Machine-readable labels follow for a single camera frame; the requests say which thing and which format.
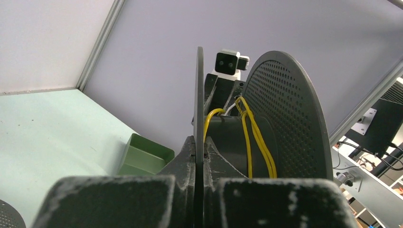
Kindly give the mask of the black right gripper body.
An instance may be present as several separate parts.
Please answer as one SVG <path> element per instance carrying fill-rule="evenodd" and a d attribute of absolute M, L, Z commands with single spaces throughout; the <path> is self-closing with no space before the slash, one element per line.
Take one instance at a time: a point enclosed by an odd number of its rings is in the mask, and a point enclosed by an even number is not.
<path fill-rule="evenodd" d="M 217 108 L 226 112 L 242 95 L 245 85 L 244 81 L 232 81 L 215 74 L 207 74 L 204 81 L 204 115 Z"/>

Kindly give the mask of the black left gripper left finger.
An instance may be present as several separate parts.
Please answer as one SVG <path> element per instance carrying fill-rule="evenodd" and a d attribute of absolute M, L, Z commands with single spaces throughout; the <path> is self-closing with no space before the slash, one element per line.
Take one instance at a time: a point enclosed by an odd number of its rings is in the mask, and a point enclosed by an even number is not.
<path fill-rule="evenodd" d="M 156 175 L 68 176 L 47 193 L 35 228 L 194 227 L 193 136 Z"/>

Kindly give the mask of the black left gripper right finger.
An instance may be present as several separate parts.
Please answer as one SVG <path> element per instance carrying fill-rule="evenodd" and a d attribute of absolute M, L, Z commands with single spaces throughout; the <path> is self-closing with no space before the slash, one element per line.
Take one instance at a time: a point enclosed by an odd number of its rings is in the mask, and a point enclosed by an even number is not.
<path fill-rule="evenodd" d="M 333 181 L 331 151 L 326 178 L 248 179 L 205 143 L 204 225 L 207 228 L 355 228 L 357 221 Z"/>

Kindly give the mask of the dark grey spool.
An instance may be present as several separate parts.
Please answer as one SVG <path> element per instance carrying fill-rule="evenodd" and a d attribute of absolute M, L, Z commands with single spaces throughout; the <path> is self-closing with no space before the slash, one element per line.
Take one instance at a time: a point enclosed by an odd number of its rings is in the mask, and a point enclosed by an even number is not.
<path fill-rule="evenodd" d="M 263 54 L 251 68 L 242 95 L 280 178 L 326 178 L 330 143 L 323 111 L 304 68 L 282 51 Z M 241 115 L 235 105 L 214 117 L 207 135 L 219 153 L 247 175 Z"/>
<path fill-rule="evenodd" d="M 18 211 L 3 200 L 0 201 L 0 228 L 26 228 Z"/>

